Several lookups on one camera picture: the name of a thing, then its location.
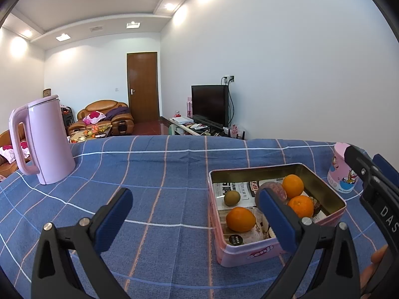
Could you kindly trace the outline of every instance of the cartoon character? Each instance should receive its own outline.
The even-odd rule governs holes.
[[[330,166],[330,171],[334,172],[337,168],[338,168],[338,164],[337,164],[337,157],[334,156],[334,158],[332,159],[332,164]]]
[[[355,184],[357,177],[358,177],[358,175],[355,173],[355,171],[350,170],[348,177],[343,178],[342,181],[344,181],[345,183],[348,183],[348,184]]]

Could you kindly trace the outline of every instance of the orange fruit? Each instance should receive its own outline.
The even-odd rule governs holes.
[[[231,230],[244,233],[255,226],[256,218],[247,208],[234,207],[226,216],[226,224]]]
[[[299,218],[311,218],[313,216],[313,201],[307,196],[294,197],[288,202],[288,205],[294,210]]]
[[[287,197],[290,199],[300,196],[304,190],[304,185],[301,178],[295,174],[287,175],[284,178],[282,185]]]

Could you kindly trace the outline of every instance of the finger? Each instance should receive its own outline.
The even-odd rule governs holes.
[[[387,250],[388,245],[384,245],[383,247],[381,247],[378,251],[376,251],[373,255],[372,255],[372,262],[374,264],[378,264],[379,262],[381,262],[382,258],[384,257],[385,251]]]
[[[367,284],[375,270],[376,266],[374,264],[369,265],[363,270],[362,274],[360,275],[360,288],[363,288]]]

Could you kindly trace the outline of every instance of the red floor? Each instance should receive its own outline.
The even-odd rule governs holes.
[[[164,121],[140,122],[134,124],[133,135],[168,135],[169,126]]]

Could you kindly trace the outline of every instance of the blue gripper pad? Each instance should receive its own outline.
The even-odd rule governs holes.
[[[273,228],[281,247],[286,252],[294,253],[302,235],[298,216],[290,207],[284,205],[271,189],[258,192],[258,208]]]
[[[132,192],[122,188],[108,205],[102,206],[94,215],[93,232],[90,230],[90,234],[97,253],[109,250],[132,206]]]
[[[385,177],[390,180],[394,185],[399,188],[399,173],[394,169],[390,163],[383,158],[380,154],[376,154],[373,157],[373,162],[378,166],[381,173],[385,175]]]

